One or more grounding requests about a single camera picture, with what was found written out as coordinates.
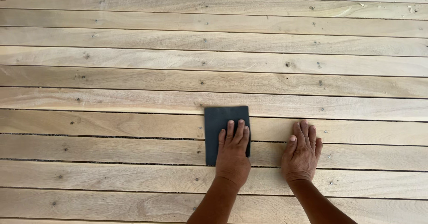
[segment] sanding block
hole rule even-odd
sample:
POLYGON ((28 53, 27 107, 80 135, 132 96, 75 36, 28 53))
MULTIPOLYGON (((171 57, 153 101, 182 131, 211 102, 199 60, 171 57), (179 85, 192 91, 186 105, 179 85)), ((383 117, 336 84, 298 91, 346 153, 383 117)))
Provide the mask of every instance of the sanding block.
MULTIPOLYGON (((243 119, 249 127, 248 106, 239 107, 207 107, 205 108, 205 153, 207 165, 215 165, 218 153, 218 134, 221 129, 227 130, 227 122, 235 121, 233 135, 238 128, 238 121, 243 119)), ((251 135, 245 155, 250 154, 251 135)))

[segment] wooden deck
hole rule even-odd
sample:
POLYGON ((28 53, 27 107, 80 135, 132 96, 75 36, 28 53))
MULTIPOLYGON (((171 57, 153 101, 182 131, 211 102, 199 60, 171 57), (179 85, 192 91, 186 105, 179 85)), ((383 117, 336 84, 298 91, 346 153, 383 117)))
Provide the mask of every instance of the wooden deck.
POLYGON ((278 168, 302 118, 332 203, 428 223, 428 0, 0 0, 0 26, 0 224, 185 222, 203 108, 234 105, 254 167, 230 223, 309 223, 278 168))

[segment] floor board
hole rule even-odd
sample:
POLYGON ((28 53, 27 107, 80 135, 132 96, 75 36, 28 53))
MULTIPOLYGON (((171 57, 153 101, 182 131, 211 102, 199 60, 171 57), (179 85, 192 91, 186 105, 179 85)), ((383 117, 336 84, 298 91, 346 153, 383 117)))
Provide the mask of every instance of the floor board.
MULTIPOLYGON (((281 166, 285 143, 251 143, 252 166, 281 166)), ((0 158, 205 165, 204 141, 0 135, 0 158)), ((324 144, 319 168, 428 171, 426 146, 324 144)))
POLYGON ((428 4, 399 2, 320 0, 5 0, 0 1, 0 8, 428 20, 428 4))
MULTIPOLYGON (((299 119, 250 118, 251 139, 288 141, 299 119)), ((310 119, 325 143, 425 146, 428 123, 310 119)), ((197 115, 0 110, 0 132, 204 139, 197 115)))
MULTIPOLYGON (((117 221, 187 221, 203 194, 0 189, 0 216, 117 221)), ((356 222, 422 224, 427 201, 330 198, 356 222)), ((229 222, 270 224, 309 221, 295 197, 238 196, 229 222)))

